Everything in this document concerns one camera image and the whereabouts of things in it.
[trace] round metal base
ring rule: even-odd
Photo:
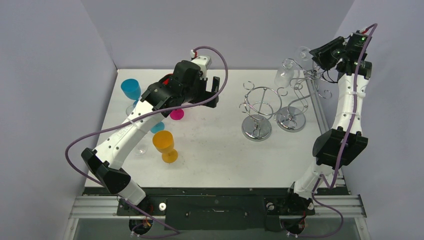
[[[293,106],[289,108],[285,106],[278,110],[274,119],[281,129],[291,133],[299,132],[306,124],[305,115],[300,109]]]
[[[260,120],[255,122],[250,116],[246,117],[241,124],[243,135],[254,142],[260,142],[270,137],[271,123],[262,115],[254,114],[254,118]]]

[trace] blue plastic cup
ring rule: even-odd
[[[159,132],[159,131],[163,131],[165,129],[165,124],[163,122],[159,122],[158,124],[156,124],[154,127],[152,127],[150,129],[150,132],[152,132],[153,134]]]
[[[139,82],[133,78],[123,81],[120,88],[125,96],[132,100],[138,100],[142,95],[142,89],[140,88]]]

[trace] black joint housing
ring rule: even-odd
[[[95,175],[109,193],[118,194],[130,183],[130,175],[128,175],[122,168],[119,170],[109,168],[109,163],[107,161],[102,162],[96,156],[96,150],[92,150],[87,147],[84,151],[82,151],[81,157],[88,169]]]
[[[345,133],[343,130],[330,129],[315,140],[312,155],[316,157],[317,165],[325,164],[333,169],[336,168],[337,155]],[[365,149],[367,144],[368,138],[360,134],[349,133],[341,155],[340,166],[349,165]]]
[[[200,103],[212,97],[220,87],[220,78],[213,77],[212,91],[206,91],[208,79],[201,78],[202,75],[199,65],[183,60],[175,65],[172,74],[148,86],[141,95],[141,101],[147,101],[153,110],[177,107],[183,103]],[[218,97],[204,106],[215,108],[217,103]],[[167,117],[170,113],[163,112],[162,115]]]

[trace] cable tie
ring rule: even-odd
[[[365,98],[365,95],[366,95],[365,92],[357,92],[357,91],[347,91],[347,92],[345,92],[345,94],[357,95],[360,98]]]
[[[190,57],[191,57],[191,60],[197,58],[198,57],[198,52],[197,51],[194,51],[193,49],[191,49],[190,50]]]
[[[357,116],[358,118],[360,118],[361,117],[361,115],[359,114],[359,113],[357,113],[357,112],[352,112],[352,111],[342,111],[341,112],[342,114],[349,114],[349,115],[355,115],[355,116]]]
[[[136,127],[139,131],[141,131],[141,127],[139,127],[133,120],[131,120],[130,116],[127,116],[126,119],[130,122],[134,127]]]

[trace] metal rod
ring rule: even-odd
[[[265,92],[267,91],[266,88],[263,88],[263,94],[262,94],[262,99],[260,100],[260,105],[259,105],[259,110],[258,112],[261,112],[261,108],[262,108],[262,104],[264,103],[264,98],[265,98]]]

